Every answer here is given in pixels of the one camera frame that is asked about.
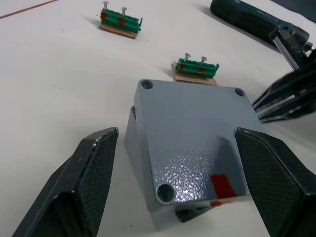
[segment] white table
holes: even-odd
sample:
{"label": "white table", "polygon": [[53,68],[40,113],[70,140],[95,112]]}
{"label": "white table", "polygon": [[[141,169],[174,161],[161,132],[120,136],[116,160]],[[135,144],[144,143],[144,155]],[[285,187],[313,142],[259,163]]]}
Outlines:
{"label": "white table", "polygon": [[[316,27],[269,0],[248,3],[302,27]],[[41,3],[4,0],[0,15]],[[267,237],[253,202],[223,205],[165,231],[154,229],[123,146],[137,81],[173,80],[170,64],[206,56],[218,85],[242,88],[253,102],[291,71],[283,56],[210,17],[211,0],[120,0],[143,17],[136,40],[97,29],[101,0],[59,0],[0,20],[0,236],[13,234],[50,175],[94,131],[119,127],[111,188],[99,235],[111,237]],[[316,171],[315,115],[266,125]]]}

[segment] red line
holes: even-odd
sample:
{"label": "red line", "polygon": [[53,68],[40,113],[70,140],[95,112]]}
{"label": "red line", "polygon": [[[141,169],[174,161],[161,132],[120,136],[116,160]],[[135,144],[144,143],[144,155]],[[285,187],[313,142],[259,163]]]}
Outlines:
{"label": "red line", "polygon": [[23,12],[23,11],[28,11],[28,10],[31,10],[31,9],[33,9],[33,8],[46,5],[46,4],[49,4],[49,3],[54,2],[54,1],[58,1],[58,0],[52,0],[52,1],[44,2],[44,3],[41,3],[41,4],[35,5],[35,6],[31,6],[31,7],[28,7],[28,8],[22,9],[22,10],[19,10],[19,11],[15,11],[15,12],[13,12],[13,13],[10,13],[10,14],[4,15],[4,16],[0,16],[0,19],[5,18],[5,17],[8,17],[8,16],[13,16],[13,15],[15,15],[15,14],[19,14],[19,13],[21,13],[21,12]]}

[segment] black tool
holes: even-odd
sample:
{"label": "black tool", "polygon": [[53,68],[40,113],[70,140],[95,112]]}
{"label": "black tool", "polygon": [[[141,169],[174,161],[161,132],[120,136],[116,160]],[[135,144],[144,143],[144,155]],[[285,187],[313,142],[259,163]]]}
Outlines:
{"label": "black tool", "polygon": [[316,176],[281,140],[237,128],[248,188],[271,237],[316,236]]}
{"label": "black tool", "polygon": [[51,175],[13,237],[96,237],[118,135],[113,127],[84,138]]}
{"label": "black tool", "polygon": [[307,57],[287,28],[275,28],[271,40],[295,70],[273,83],[254,103],[261,122],[295,119],[316,110],[316,51]]}
{"label": "black tool", "polygon": [[254,36],[274,45],[269,34],[275,28],[287,28],[303,51],[308,51],[313,44],[308,42],[310,35],[289,22],[282,21],[260,9],[239,0],[213,0],[211,12],[228,23],[241,28]]}

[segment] red tag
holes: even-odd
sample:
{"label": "red tag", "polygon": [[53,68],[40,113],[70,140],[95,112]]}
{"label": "red tag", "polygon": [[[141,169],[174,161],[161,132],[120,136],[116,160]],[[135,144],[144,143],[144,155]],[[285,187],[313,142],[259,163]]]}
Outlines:
{"label": "red tag", "polygon": [[211,202],[211,207],[216,207],[216,206],[221,206],[221,205],[223,205],[223,203],[220,202],[220,201],[213,201],[213,202]]}
{"label": "red tag", "polygon": [[125,19],[122,18],[122,17],[120,17],[120,18],[118,19],[118,23],[119,23],[120,25],[124,25]]}
{"label": "red tag", "polygon": [[211,180],[218,199],[237,197],[225,174],[213,174]]}
{"label": "red tag", "polygon": [[101,12],[101,19],[106,19],[107,18],[107,14],[105,12]]}
{"label": "red tag", "polygon": [[203,74],[204,73],[204,69],[203,68],[199,68],[197,71],[198,74]]}

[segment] power drill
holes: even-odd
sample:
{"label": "power drill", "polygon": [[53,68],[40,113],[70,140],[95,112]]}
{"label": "power drill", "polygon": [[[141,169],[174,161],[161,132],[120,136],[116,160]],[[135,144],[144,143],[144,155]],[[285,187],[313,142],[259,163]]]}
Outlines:
{"label": "power drill", "polygon": [[239,0],[213,0],[211,12],[228,23],[275,45],[269,34],[275,28],[286,29],[296,38],[304,52],[309,51],[313,44],[308,42],[310,35],[293,24],[282,21],[260,9]]}

